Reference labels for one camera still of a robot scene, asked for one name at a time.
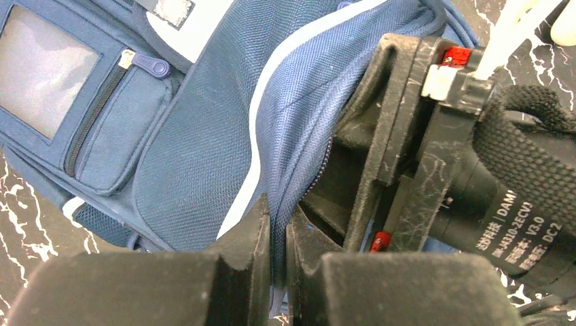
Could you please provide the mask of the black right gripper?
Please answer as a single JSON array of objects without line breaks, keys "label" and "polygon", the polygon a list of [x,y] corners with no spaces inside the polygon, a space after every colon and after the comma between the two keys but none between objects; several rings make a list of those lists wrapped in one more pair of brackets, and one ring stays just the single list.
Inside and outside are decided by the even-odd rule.
[{"label": "black right gripper", "polygon": [[495,90],[473,77],[469,51],[440,83],[439,37],[386,38],[387,103],[395,109],[386,180],[397,183],[389,250],[417,252],[428,237],[488,259],[541,288],[575,286],[575,137],[542,88]]}]

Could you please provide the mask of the navy blue student backpack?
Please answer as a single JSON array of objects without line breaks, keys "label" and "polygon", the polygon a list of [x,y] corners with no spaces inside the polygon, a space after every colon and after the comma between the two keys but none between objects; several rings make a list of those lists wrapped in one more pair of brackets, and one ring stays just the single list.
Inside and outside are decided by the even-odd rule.
[{"label": "navy blue student backpack", "polygon": [[285,228],[387,33],[479,44],[451,1],[1,2],[1,150],[103,240],[197,251],[270,205],[270,314]]}]

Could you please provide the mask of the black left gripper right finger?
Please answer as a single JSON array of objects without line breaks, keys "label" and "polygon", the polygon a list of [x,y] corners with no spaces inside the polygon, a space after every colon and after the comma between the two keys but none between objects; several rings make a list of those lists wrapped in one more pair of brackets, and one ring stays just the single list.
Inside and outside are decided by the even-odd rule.
[{"label": "black left gripper right finger", "polygon": [[302,209],[286,228],[295,325],[520,325],[495,270],[477,255],[347,253]]}]

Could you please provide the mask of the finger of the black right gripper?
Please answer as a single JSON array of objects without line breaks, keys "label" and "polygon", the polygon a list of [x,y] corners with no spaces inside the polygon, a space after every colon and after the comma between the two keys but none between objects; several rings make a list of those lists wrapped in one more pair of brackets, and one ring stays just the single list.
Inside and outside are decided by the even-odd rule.
[{"label": "finger of the black right gripper", "polygon": [[408,162],[432,38],[388,33],[336,124],[317,182],[300,206],[325,251],[369,249]]}]

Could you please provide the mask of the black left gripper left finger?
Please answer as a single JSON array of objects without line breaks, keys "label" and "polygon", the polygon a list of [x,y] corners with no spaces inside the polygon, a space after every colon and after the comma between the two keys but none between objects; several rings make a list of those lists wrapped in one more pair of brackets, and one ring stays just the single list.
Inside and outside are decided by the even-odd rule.
[{"label": "black left gripper left finger", "polygon": [[50,260],[9,325],[266,325],[270,212],[261,195],[202,251],[102,253]]}]

